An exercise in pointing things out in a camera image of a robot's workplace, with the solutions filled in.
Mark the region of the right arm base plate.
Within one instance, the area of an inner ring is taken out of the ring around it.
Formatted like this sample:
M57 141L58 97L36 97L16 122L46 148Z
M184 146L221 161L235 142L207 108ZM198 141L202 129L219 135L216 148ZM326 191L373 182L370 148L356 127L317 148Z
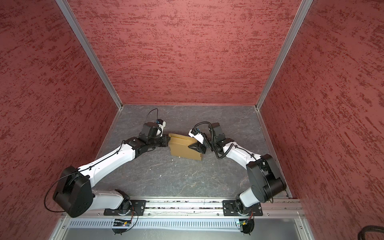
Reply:
M250 217L263 216L263 210L260 203L256 203L250 207L245 207L240 200L223 200L223 213L224 216L240 216L240 217Z

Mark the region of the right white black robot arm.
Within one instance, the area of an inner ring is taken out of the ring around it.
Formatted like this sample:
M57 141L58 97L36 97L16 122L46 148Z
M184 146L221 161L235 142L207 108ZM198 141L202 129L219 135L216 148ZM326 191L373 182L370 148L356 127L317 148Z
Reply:
M238 212L244 213L259 203L273 202L274 197L287 188L282 172L271 155L252 153L232 139L224 139L215 144L196 142L188 148L202 154L210 148L218 159L231 159L247 170L250 187L236 197Z

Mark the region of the brown cardboard box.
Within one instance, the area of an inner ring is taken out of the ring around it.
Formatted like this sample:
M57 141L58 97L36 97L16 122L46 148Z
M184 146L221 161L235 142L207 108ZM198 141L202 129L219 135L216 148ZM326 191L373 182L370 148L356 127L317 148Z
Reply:
M171 138L168 145L171 150L171 155L175 157L181 157L191 160L201 161L203 154L190 149L189 146L196 144L198 141L195 138L188 136L178 135L178 134L169 134Z

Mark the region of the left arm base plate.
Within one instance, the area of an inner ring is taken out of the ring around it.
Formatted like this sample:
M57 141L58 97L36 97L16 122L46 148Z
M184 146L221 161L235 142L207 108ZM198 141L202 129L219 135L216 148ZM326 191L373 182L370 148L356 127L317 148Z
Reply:
M105 209L104 216L129 217L132 215L142 216L146 208L146 200L124 200L115 210Z

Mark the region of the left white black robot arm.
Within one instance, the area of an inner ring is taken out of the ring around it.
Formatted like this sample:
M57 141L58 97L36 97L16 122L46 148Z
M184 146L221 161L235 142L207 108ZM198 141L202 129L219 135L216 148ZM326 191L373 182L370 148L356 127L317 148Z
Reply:
M164 148L170 141L168 135L149 139L123 140L117 149L81 167L69 166L55 183L53 200L70 217L76 218L90 210L109 209L120 216L133 213L131 199L124 191L94 191L93 187L120 166L150 152Z

